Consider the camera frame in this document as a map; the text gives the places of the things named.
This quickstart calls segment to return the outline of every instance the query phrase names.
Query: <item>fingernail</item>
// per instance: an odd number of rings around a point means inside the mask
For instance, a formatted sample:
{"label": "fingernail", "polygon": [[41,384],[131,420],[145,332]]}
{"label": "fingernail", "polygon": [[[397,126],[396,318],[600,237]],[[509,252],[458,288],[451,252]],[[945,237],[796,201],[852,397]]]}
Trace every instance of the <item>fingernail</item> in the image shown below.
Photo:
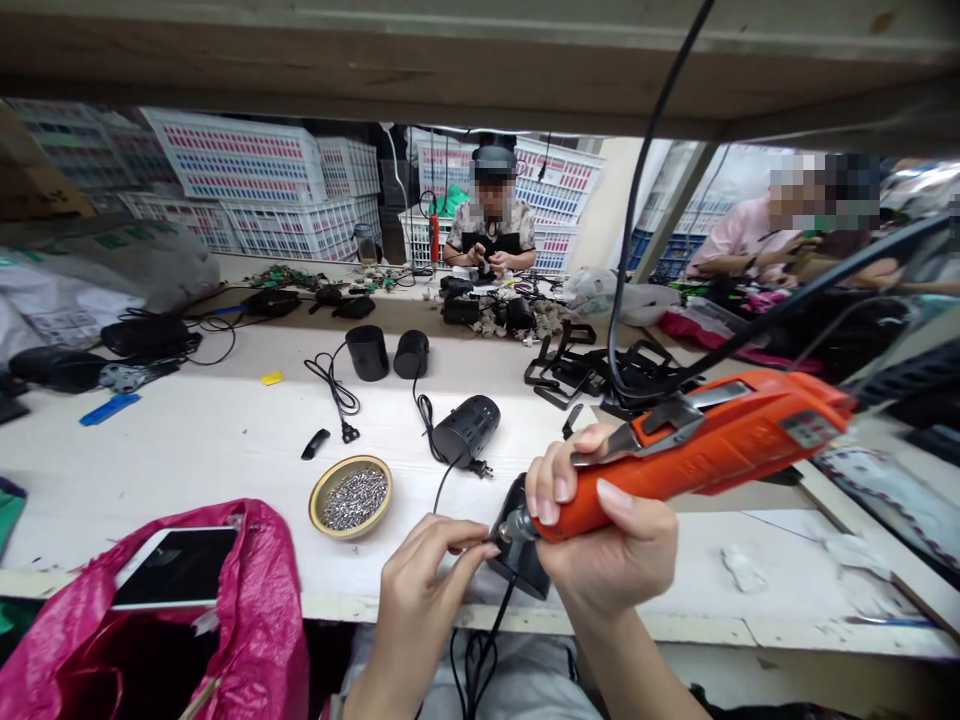
{"label": "fingernail", "polygon": [[570,502],[573,500],[573,484],[576,482],[573,478],[557,477],[554,478],[556,487],[553,489],[553,496],[557,502]]}
{"label": "fingernail", "polygon": [[560,519],[560,508],[552,500],[539,500],[540,522],[544,525],[553,525]]}
{"label": "fingernail", "polygon": [[613,510],[628,512],[633,507],[632,497],[603,478],[597,480],[597,495],[603,504]]}

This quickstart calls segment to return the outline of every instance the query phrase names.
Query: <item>pink plastic bag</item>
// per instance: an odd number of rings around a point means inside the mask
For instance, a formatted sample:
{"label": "pink plastic bag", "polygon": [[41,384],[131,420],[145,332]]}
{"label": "pink plastic bag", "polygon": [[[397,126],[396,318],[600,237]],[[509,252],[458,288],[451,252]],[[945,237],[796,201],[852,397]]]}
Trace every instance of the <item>pink plastic bag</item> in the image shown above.
{"label": "pink plastic bag", "polygon": [[[220,684],[195,718],[304,720],[309,660],[293,541],[283,518],[259,500],[235,500],[155,520],[87,565],[47,602],[0,670],[0,718],[55,720],[62,711],[77,715],[78,708],[69,707],[75,694],[66,689],[90,673],[110,677],[110,668],[98,665],[96,658],[88,661],[87,653],[118,623],[119,614],[108,613],[117,572],[158,530],[231,521],[240,530],[220,573],[219,647],[194,697],[208,683]],[[122,682],[116,685],[119,694]]]}

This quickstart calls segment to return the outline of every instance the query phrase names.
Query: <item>pink shirt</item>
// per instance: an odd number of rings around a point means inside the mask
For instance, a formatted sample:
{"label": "pink shirt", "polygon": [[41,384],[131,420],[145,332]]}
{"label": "pink shirt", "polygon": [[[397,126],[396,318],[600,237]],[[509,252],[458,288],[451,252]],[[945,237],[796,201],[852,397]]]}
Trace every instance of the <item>pink shirt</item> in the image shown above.
{"label": "pink shirt", "polygon": [[[697,272],[697,265],[721,255],[744,257],[760,252],[773,252],[795,238],[796,230],[781,230],[770,234],[769,202],[770,197],[765,195],[734,205],[733,209],[713,226],[703,245],[694,253],[687,265],[686,276],[705,277]],[[782,271],[783,265],[771,265],[764,273]],[[751,274],[756,275],[757,271],[751,270]]]}

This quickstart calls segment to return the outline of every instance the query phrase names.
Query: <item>white workbench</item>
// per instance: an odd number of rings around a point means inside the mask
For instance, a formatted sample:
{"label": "white workbench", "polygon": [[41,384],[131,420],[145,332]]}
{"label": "white workbench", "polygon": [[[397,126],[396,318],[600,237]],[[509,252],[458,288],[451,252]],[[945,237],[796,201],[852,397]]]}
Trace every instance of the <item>white workbench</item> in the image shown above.
{"label": "white workbench", "polygon": [[[253,262],[226,258],[224,277],[239,280],[265,264]],[[500,427],[484,452],[494,478],[454,471],[439,510],[490,523],[509,483],[535,454],[560,439],[566,413],[523,384],[523,370],[537,347],[475,338],[466,328],[444,326],[428,303],[403,299],[418,298],[421,292],[378,295],[377,309],[364,322],[384,329],[391,353],[407,329],[419,327],[431,336],[430,368],[418,392],[430,396],[435,421],[473,394],[488,395],[499,406]],[[214,306],[236,300],[225,295]],[[140,402],[100,426],[85,428],[78,420],[108,399],[104,391],[70,397],[36,390],[26,395],[23,401],[32,413],[0,428],[0,473],[29,493],[0,566],[0,595],[49,597],[69,580],[68,570],[157,516],[256,497],[290,526],[304,615],[374,620],[380,569],[430,511],[444,467],[430,456],[422,437],[411,383],[392,372],[378,383],[361,382],[346,350],[336,374],[356,392],[363,410],[351,419],[360,439],[349,447],[341,443],[329,390],[302,362],[335,350],[344,332],[358,323],[331,318],[329,310],[308,315],[308,306],[288,318],[238,331],[236,349],[225,362],[185,365],[142,388]],[[624,330],[624,341],[631,332]],[[218,357],[228,342],[226,333],[208,336],[198,359]],[[671,349],[681,362],[694,356]],[[742,367],[728,363],[711,375]],[[284,382],[261,384],[262,375],[276,371],[283,372]],[[580,424],[591,415],[585,410]],[[301,461],[304,445],[321,427],[332,437],[313,461]],[[374,532],[356,542],[338,542],[314,529],[307,503],[327,467],[357,454],[375,455],[390,466],[393,500]],[[731,505],[731,497],[739,504]],[[678,498],[675,507],[681,511],[677,580],[641,612],[655,639],[913,657],[960,655],[940,630],[843,622],[849,615],[874,615],[897,606],[909,612],[913,606],[888,583],[859,571],[840,572],[819,543],[837,529],[796,489],[756,486],[753,496],[739,489],[716,499]],[[744,594],[736,589],[720,560],[721,549],[731,545],[762,569],[766,591]],[[482,569],[458,623],[489,627],[504,588],[498,576]],[[555,593],[545,603],[515,593],[504,628],[570,632]]]}

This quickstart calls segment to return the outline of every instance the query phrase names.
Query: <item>blue plastic crate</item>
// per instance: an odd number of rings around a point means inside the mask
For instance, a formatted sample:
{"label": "blue plastic crate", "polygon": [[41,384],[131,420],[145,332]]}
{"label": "blue plastic crate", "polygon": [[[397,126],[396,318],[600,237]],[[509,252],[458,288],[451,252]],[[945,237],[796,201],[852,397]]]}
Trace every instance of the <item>blue plastic crate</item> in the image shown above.
{"label": "blue plastic crate", "polygon": [[[652,237],[653,233],[648,230],[637,229],[633,231],[633,235],[630,237],[628,270],[637,269],[640,258],[646,252]],[[667,241],[667,248],[657,263],[655,273],[671,278],[680,277],[690,258],[693,257],[693,254],[703,245],[703,241],[706,239],[706,235],[690,235],[688,238],[685,233],[674,234]]]}

